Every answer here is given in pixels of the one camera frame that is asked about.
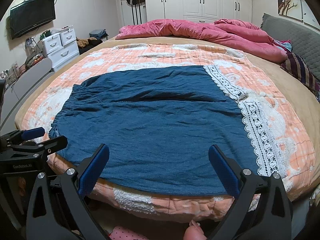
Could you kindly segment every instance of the finger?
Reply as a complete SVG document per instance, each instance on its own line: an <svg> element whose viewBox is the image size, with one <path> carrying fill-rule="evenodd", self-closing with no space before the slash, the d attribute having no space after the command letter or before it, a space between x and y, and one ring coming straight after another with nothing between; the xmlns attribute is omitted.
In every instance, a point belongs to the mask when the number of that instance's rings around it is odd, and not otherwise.
<svg viewBox="0 0 320 240"><path fill-rule="evenodd" d="M183 240L206 240L201 227L195 222L190 222L190 227L187 228Z"/></svg>

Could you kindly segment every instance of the metal screw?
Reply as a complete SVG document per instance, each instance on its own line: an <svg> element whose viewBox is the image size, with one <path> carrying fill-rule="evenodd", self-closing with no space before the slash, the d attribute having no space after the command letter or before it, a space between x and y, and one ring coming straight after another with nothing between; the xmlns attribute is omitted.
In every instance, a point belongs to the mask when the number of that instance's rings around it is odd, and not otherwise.
<svg viewBox="0 0 320 240"><path fill-rule="evenodd" d="M279 179L280 178L280 174L279 173L274 173L272 174L272 176L275 178L275 179Z"/></svg>
<svg viewBox="0 0 320 240"><path fill-rule="evenodd" d="M68 175L72 175L74 173L75 173L75 169L74 168L70 168L70 169L67 170L67 174Z"/></svg>
<svg viewBox="0 0 320 240"><path fill-rule="evenodd" d="M42 179L43 177L44 177L44 173L43 173L43 172L41 172L41 173L38 174L38 178L39 178L39 179Z"/></svg>
<svg viewBox="0 0 320 240"><path fill-rule="evenodd" d="M244 170L243 170L243 174L244 174L244 175L247 175L247 176L248 176L248 175L251 175L251 171L250 171L249 169L244 169Z"/></svg>

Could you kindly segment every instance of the orange checkered bed sheet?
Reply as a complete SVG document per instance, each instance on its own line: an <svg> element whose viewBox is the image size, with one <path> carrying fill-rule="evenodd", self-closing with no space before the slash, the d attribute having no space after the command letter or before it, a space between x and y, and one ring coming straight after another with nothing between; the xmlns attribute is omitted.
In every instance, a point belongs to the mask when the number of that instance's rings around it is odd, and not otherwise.
<svg viewBox="0 0 320 240"><path fill-rule="evenodd" d="M93 52L57 77L31 104L22 122L22 129L44 127L48 131L55 115L69 98L72 86L84 80L113 71L160 68L169 66L208 65L213 84L218 84L214 66L230 84L247 93L241 103L255 102L264 114L269 132L278 149L278 160L265 156L268 165L281 166L282 180L291 200L310 189L314 182L315 151L309 136L290 103L274 83L255 67L239 50L206 45L130 44ZM261 156L257 153L259 174L264 174ZM48 157L54 171L62 173L72 164L57 154ZM191 219L221 219L233 198L228 195L212 197L181 197L141 192L99 179L91 198L109 203L139 217L157 220L189 222ZM252 209L258 202L252 201Z"/></svg>

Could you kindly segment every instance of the wall-mounted tv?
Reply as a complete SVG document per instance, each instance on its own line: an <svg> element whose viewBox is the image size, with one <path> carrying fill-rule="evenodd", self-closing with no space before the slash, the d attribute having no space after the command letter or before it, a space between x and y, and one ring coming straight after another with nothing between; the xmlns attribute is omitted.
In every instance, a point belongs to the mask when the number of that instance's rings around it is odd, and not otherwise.
<svg viewBox="0 0 320 240"><path fill-rule="evenodd" d="M54 0L28 0L10 9L11 38L18 38L56 18Z"/></svg>

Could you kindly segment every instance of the drawer handle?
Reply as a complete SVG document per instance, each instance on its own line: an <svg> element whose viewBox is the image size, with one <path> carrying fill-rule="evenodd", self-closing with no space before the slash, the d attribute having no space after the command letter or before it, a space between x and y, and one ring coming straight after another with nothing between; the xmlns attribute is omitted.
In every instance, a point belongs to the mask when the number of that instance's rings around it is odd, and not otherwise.
<svg viewBox="0 0 320 240"><path fill-rule="evenodd" d="M64 52L64 53L61 53L60 55L61 55L62 57L65 57L66 55L68 55L68 53L69 53L69 50L67 50L67 51Z"/></svg>

